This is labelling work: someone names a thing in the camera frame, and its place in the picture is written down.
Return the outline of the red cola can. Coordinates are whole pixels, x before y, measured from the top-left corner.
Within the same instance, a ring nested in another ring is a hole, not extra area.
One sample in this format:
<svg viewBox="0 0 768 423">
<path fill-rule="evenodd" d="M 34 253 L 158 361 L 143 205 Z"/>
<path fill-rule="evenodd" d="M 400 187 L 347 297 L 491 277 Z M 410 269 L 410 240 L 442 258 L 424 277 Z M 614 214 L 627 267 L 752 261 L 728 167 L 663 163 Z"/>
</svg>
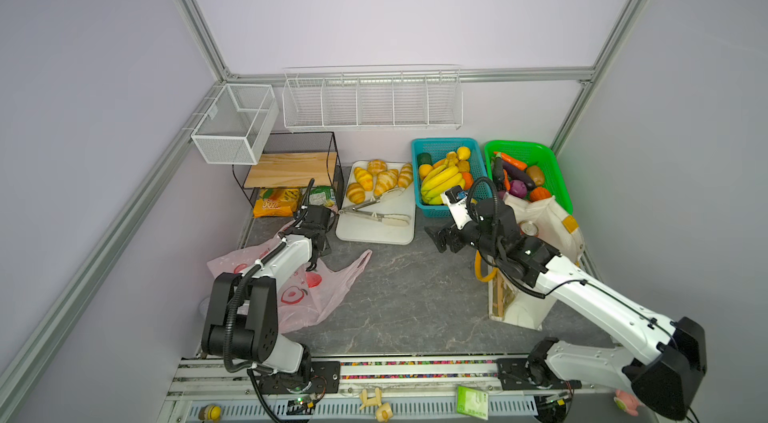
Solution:
<svg viewBox="0 0 768 423">
<path fill-rule="evenodd" d="M 539 227 L 532 221 L 522 221 L 519 223 L 520 232 L 526 236 L 538 237 Z"/>
</svg>

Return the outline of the yellow banana bunch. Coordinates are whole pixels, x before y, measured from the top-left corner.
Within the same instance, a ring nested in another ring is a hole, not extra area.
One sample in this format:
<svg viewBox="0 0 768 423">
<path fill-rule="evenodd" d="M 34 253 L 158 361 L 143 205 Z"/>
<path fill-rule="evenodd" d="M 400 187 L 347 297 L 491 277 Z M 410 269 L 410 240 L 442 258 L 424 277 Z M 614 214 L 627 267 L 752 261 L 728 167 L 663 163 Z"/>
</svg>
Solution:
<svg viewBox="0 0 768 423">
<path fill-rule="evenodd" d="M 464 173 L 457 166 L 434 168 L 420 184 L 420 201 L 426 205 L 441 205 L 441 195 L 454 187 L 467 188 Z"/>
</svg>

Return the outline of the pink plastic grocery bag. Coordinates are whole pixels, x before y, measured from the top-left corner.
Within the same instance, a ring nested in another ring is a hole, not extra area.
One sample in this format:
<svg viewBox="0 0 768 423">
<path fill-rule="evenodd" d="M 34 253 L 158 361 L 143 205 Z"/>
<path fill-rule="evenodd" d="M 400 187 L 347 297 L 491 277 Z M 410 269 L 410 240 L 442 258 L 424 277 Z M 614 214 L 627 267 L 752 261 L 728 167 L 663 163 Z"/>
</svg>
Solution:
<svg viewBox="0 0 768 423">
<path fill-rule="evenodd" d="M 279 237 L 275 235 L 262 244 L 213 259 L 206 266 L 214 278 L 221 273 L 244 273 L 257 258 L 265 256 L 278 243 Z M 295 332 L 326 320 L 343 302 L 372 256 L 373 252 L 366 250 L 338 271 L 329 269 L 322 260 L 318 260 L 314 271 L 301 267 L 293 272 L 287 282 L 278 287 L 279 332 Z"/>
</svg>

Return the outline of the white canvas tote bag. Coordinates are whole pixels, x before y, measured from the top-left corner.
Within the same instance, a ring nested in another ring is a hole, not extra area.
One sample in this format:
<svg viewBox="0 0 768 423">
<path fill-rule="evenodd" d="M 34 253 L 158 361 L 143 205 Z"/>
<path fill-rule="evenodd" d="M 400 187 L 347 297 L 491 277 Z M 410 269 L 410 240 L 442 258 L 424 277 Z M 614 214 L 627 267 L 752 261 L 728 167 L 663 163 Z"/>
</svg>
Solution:
<svg viewBox="0 0 768 423">
<path fill-rule="evenodd" d="M 491 320 L 540 330 L 555 298 L 547 294 L 548 290 L 538 280 L 557 256 L 579 266 L 585 240 L 576 219 L 558 204 L 555 197 L 530 202 L 508 194 L 502 203 L 511 207 L 516 215 L 516 244 L 505 250 L 512 267 L 485 273 L 480 269 L 481 261 L 477 260 L 475 275 L 487 284 Z M 519 228 L 522 221 L 536 223 L 539 236 L 522 234 Z"/>
</svg>

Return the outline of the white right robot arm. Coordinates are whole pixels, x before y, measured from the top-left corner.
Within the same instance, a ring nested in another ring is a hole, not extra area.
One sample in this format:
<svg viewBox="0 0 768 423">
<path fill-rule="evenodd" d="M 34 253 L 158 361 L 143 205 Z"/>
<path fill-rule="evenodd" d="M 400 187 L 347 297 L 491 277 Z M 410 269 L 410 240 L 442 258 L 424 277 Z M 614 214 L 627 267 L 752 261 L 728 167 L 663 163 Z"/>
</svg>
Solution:
<svg viewBox="0 0 768 423">
<path fill-rule="evenodd" d="M 527 377 L 537 387 L 580 381 L 622 390 L 674 421 L 698 421 L 691 405 L 707 372 L 706 338 L 688 317 L 673 320 L 623 296 L 582 271 L 557 248 L 521 232 L 498 196 L 451 183 L 438 192 L 452 221 L 426 232 L 439 252 L 466 246 L 522 293 L 552 297 L 608 333 L 613 348 L 548 337 L 529 353 Z"/>
</svg>

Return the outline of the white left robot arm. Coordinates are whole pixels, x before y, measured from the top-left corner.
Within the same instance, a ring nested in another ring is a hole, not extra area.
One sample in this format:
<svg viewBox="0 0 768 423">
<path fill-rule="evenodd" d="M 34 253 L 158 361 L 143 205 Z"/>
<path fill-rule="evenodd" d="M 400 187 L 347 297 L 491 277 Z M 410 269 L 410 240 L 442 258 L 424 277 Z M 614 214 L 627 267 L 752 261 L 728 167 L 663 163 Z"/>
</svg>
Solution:
<svg viewBox="0 0 768 423">
<path fill-rule="evenodd" d="M 311 386 L 309 350 L 279 333 L 279 291 L 300 268 L 312 271 L 330 252 L 327 233 L 334 212 L 303 194 L 294 220 L 277 245 L 243 273 L 218 275 L 212 286 L 201 337 L 204 353 L 222 358 L 225 370 L 275 377 L 291 391 Z"/>
</svg>

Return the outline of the green snack packet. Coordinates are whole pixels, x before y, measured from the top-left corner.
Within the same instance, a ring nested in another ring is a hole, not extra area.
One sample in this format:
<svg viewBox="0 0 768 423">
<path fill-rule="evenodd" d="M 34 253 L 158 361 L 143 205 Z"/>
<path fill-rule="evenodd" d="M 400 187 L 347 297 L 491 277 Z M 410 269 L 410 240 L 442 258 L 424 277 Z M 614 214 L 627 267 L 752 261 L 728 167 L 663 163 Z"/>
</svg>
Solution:
<svg viewBox="0 0 768 423">
<path fill-rule="evenodd" d="M 333 208 L 336 206 L 336 195 L 330 186 L 313 187 L 309 192 L 308 204 Z"/>
</svg>

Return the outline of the small purple onion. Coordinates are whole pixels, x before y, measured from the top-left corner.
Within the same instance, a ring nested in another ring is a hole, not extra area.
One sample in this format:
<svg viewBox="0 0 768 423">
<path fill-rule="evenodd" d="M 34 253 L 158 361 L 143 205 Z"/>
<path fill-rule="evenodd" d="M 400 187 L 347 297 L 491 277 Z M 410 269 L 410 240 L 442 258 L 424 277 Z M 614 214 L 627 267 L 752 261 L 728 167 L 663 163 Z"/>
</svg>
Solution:
<svg viewBox="0 0 768 423">
<path fill-rule="evenodd" d="M 525 199 L 528 195 L 528 187 L 523 181 L 513 180 L 508 193 L 516 198 Z"/>
</svg>

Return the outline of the orange snack packet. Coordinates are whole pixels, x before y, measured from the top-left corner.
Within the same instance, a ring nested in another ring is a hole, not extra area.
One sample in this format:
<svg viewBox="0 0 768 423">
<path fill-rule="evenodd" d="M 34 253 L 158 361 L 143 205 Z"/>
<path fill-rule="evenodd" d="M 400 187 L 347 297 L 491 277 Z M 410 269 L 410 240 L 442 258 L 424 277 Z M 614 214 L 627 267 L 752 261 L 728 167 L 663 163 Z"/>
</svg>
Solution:
<svg viewBox="0 0 768 423">
<path fill-rule="evenodd" d="M 297 188 L 269 188 L 260 193 L 253 206 L 253 217 L 292 217 L 297 211 L 302 192 Z"/>
</svg>

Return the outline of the white bread tray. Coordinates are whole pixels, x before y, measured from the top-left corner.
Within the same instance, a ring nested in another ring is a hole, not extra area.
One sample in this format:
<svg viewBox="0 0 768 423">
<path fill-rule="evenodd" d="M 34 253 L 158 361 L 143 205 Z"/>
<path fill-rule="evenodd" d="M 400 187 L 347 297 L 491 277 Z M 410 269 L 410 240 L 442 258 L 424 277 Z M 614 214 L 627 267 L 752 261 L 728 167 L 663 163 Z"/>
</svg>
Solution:
<svg viewBox="0 0 768 423">
<path fill-rule="evenodd" d="M 393 188 L 380 197 L 373 193 L 377 175 L 373 176 L 370 191 L 365 191 L 355 176 L 358 168 L 370 171 L 369 161 L 361 160 L 352 165 L 336 226 L 336 236 L 340 240 L 401 246 L 413 241 L 416 210 L 413 167 L 410 163 L 382 163 L 391 175 L 397 173 L 397 176 Z"/>
</svg>

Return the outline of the dark green cucumber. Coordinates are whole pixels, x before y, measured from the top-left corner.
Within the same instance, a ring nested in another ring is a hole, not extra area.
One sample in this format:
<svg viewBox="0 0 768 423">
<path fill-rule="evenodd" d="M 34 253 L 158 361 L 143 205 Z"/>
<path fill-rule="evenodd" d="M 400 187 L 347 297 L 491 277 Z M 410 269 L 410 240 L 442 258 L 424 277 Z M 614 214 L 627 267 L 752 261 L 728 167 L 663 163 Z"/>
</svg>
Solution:
<svg viewBox="0 0 768 423">
<path fill-rule="evenodd" d="M 504 173 L 503 160 L 500 157 L 495 157 L 493 159 L 492 180 L 497 191 L 506 190 L 506 176 Z"/>
</svg>

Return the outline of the orange bell pepper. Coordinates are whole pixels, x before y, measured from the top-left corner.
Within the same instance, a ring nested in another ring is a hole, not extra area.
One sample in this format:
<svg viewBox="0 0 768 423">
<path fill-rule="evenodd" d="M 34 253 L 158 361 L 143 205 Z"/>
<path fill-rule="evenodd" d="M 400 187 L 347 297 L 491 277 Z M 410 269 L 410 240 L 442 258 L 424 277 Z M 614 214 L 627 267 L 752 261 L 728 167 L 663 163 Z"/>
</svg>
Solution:
<svg viewBox="0 0 768 423">
<path fill-rule="evenodd" d="M 551 198 L 552 194 L 544 187 L 537 187 L 529 193 L 528 197 L 531 202 L 538 202 Z"/>
</svg>

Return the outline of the orange tangerine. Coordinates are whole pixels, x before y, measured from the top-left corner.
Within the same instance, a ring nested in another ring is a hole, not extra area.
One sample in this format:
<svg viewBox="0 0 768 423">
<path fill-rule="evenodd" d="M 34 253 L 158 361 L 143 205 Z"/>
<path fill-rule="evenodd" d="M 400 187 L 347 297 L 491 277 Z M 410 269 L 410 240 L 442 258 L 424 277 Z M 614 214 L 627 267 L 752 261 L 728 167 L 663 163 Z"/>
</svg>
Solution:
<svg viewBox="0 0 768 423">
<path fill-rule="evenodd" d="M 464 172 L 461 174 L 461 176 L 463 178 L 462 188 L 464 190 L 469 190 L 474 183 L 473 176 L 469 172 Z"/>
</svg>

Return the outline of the long dark eggplant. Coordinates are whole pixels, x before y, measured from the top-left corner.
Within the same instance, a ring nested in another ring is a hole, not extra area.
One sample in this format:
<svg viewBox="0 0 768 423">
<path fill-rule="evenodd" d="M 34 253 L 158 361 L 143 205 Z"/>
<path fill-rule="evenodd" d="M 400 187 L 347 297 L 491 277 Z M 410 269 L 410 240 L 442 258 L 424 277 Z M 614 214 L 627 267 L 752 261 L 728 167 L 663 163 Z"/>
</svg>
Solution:
<svg viewBox="0 0 768 423">
<path fill-rule="evenodd" d="M 507 172 L 507 175 L 511 180 L 517 180 L 522 182 L 528 191 L 532 191 L 536 188 L 536 184 L 533 179 L 524 171 L 517 168 L 515 165 L 503 160 L 503 168 Z"/>
</svg>

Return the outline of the brown potato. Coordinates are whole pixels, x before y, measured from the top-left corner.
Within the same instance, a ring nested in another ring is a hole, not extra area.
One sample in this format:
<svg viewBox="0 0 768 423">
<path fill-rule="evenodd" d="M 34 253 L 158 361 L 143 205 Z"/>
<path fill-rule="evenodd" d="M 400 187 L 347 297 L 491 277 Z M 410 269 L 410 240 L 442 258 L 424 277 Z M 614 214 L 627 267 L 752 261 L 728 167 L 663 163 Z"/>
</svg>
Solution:
<svg viewBox="0 0 768 423">
<path fill-rule="evenodd" d="M 533 165 L 528 166 L 526 174 L 532 180 L 536 187 L 543 187 L 546 184 L 546 177 L 540 167 Z"/>
</svg>

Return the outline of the orange carrot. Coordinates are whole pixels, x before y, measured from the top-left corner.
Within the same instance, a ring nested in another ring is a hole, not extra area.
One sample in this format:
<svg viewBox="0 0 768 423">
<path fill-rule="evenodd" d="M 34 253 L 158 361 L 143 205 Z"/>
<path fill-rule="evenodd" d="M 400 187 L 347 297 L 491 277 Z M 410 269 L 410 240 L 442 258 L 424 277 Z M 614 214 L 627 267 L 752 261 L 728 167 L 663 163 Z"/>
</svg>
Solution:
<svg viewBox="0 0 768 423">
<path fill-rule="evenodd" d="M 511 165 L 514 168 L 517 168 L 520 171 L 525 171 L 528 167 L 528 165 L 520 160 L 517 160 L 503 152 L 496 152 L 495 156 L 498 158 L 501 158 L 506 164 Z"/>
</svg>

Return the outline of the striped croissant bread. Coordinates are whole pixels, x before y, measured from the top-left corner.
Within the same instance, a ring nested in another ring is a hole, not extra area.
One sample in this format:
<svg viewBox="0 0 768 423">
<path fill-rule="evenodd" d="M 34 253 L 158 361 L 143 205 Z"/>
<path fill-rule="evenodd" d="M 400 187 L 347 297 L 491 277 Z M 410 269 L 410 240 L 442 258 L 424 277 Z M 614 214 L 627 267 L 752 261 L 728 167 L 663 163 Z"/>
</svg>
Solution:
<svg viewBox="0 0 768 423">
<path fill-rule="evenodd" d="M 356 182 L 366 191 L 370 192 L 374 189 L 374 177 L 364 167 L 356 167 L 353 170 L 353 175 Z"/>
<path fill-rule="evenodd" d="M 384 193 L 396 188 L 398 186 L 398 179 L 398 170 L 390 169 L 378 173 L 376 175 L 376 184 L 373 190 L 374 196 L 380 197 Z"/>
</svg>

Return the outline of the teal plastic basket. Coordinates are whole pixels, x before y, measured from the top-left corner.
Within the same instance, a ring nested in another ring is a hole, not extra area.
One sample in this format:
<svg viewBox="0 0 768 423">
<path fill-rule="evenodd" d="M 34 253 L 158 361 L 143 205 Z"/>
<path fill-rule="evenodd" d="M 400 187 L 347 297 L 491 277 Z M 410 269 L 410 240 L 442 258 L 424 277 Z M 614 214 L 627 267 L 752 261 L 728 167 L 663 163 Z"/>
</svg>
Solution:
<svg viewBox="0 0 768 423">
<path fill-rule="evenodd" d="M 457 150 L 460 147 L 467 147 L 470 150 L 469 165 L 472 176 L 474 178 L 488 176 L 481 148 L 478 142 L 472 138 L 440 137 L 414 139 L 411 142 L 412 163 L 414 168 L 417 168 L 418 156 L 422 153 L 428 154 L 432 161 L 437 163 L 450 151 Z M 426 218 L 447 218 L 450 216 L 450 211 L 446 206 L 427 205 L 422 201 L 420 195 L 421 182 L 414 183 L 414 192 L 416 195 L 416 206 Z"/>
</svg>

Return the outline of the yellow lemon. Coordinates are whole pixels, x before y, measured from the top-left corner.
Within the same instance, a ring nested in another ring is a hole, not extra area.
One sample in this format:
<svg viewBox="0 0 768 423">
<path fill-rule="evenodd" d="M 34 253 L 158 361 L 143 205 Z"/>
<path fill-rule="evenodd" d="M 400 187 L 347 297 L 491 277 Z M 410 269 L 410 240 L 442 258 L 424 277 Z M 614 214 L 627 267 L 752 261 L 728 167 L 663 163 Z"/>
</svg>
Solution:
<svg viewBox="0 0 768 423">
<path fill-rule="evenodd" d="M 468 147 L 459 147 L 456 153 L 459 161 L 468 161 L 471 157 L 471 150 Z"/>
</svg>

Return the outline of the green plastic basket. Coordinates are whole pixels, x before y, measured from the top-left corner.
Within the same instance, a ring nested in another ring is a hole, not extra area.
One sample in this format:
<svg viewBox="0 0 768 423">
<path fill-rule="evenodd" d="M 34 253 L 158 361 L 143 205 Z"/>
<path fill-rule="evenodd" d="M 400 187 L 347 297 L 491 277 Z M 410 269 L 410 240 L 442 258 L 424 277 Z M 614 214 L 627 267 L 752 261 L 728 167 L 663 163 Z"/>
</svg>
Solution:
<svg viewBox="0 0 768 423">
<path fill-rule="evenodd" d="M 545 177 L 544 187 L 566 212 L 573 213 L 573 205 L 565 180 L 556 156 L 549 147 L 533 142 L 493 140 L 484 145 L 483 152 L 488 173 L 492 172 L 493 158 L 497 152 L 528 165 L 538 166 Z"/>
</svg>

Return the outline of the round bread roll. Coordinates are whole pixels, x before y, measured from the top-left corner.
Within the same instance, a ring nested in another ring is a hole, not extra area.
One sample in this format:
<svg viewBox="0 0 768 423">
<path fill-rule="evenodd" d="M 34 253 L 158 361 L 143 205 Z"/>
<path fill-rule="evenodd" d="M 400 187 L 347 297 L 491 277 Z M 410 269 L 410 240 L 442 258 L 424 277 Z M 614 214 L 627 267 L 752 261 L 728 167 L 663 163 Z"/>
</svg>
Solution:
<svg viewBox="0 0 768 423">
<path fill-rule="evenodd" d="M 385 161 L 383 161 L 383 160 L 374 159 L 374 160 L 371 160 L 371 161 L 368 162 L 367 171 L 371 175 L 376 176 L 376 175 L 378 175 L 378 174 L 380 174 L 382 172 L 385 172 L 387 170 L 388 170 L 388 164 Z"/>
</svg>

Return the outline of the white mesh box basket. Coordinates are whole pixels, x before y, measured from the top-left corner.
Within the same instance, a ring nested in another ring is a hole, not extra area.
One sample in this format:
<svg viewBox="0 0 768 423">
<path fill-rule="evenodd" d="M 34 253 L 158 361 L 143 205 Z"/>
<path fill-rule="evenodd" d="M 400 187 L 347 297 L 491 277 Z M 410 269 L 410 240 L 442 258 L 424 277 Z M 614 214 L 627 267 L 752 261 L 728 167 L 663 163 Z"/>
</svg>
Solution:
<svg viewBox="0 0 768 423">
<path fill-rule="evenodd" d="M 216 92 L 191 137 L 207 164 L 253 166 L 278 113 L 271 85 L 227 83 Z"/>
</svg>

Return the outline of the green card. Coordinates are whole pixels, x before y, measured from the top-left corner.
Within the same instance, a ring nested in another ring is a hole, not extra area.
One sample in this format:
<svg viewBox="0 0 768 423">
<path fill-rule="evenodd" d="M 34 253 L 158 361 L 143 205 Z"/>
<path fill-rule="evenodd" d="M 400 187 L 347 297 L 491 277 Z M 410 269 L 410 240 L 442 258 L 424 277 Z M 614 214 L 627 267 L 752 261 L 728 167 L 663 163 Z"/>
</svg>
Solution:
<svg viewBox="0 0 768 423">
<path fill-rule="evenodd" d="M 487 421 L 489 418 L 489 394 L 482 390 L 458 386 L 456 413 Z"/>
</svg>

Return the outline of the pink toy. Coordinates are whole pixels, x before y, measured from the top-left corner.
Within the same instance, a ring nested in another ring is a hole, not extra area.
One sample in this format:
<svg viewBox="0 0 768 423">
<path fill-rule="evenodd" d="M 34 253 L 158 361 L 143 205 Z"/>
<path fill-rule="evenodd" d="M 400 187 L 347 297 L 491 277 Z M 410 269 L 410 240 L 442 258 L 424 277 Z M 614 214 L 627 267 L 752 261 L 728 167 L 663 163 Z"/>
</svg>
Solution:
<svg viewBox="0 0 768 423">
<path fill-rule="evenodd" d="M 639 409 L 643 406 L 634 395 L 622 390 L 614 392 L 613 401 L 621 411 L 634 417 L 639 415 Z"/>
</svg>

